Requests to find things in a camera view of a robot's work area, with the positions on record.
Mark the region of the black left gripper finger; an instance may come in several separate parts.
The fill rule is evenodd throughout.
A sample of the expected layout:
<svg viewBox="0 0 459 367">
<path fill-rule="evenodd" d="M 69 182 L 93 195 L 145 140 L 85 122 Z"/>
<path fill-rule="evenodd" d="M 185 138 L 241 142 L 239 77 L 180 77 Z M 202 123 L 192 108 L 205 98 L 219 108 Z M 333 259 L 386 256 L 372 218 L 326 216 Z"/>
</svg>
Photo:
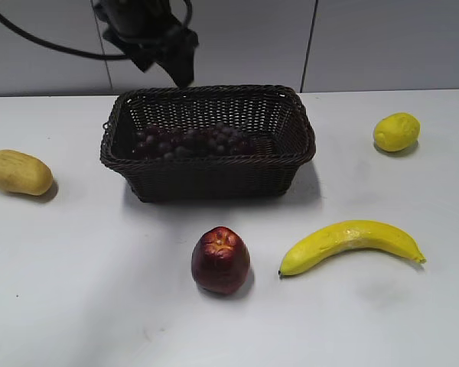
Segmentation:
<svg viewBox="0 0 459 367">
<path fill-rule="evenodd" d="M 157 64 L 179 88 L 187 88 L 194 81 L 194 55 L 197 38 L 186 37 L 181 42 L 166 47 L 157 56 Z"/>
</svg>

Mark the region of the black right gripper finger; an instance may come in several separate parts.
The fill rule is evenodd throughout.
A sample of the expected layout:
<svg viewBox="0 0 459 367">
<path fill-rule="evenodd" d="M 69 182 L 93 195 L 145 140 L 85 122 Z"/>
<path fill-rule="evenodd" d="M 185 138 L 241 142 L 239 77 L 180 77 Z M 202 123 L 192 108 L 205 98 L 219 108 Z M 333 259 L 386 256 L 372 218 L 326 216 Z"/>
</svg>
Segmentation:
<svg viewBox="0 0 459 367">
<path fill-rule="evenodd" d="M 142 72 L 147 72 L 154 65 L 160 65 L 159 57 L 163 48 L 160 45 L 130 44 L 126 55 Z"/>
</svg>

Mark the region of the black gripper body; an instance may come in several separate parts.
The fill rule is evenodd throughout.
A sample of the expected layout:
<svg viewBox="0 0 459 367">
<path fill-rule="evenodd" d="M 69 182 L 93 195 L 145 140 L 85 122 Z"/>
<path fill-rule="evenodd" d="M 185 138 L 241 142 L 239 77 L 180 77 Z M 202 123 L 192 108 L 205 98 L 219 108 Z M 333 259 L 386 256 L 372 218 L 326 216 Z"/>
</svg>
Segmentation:
<svg viewBox="0 0 459 367">
<path fill-rule="evenodd" d="M 198 47 L 198 36 L 189 28 L 193 5 L 184 2 L 183 20 L 172 13 L 169 1 L 97 1 L 95 16 L 106 24 L 103 39 L 117 48 L 138 45 L 143 48 Z"/>
</svg>

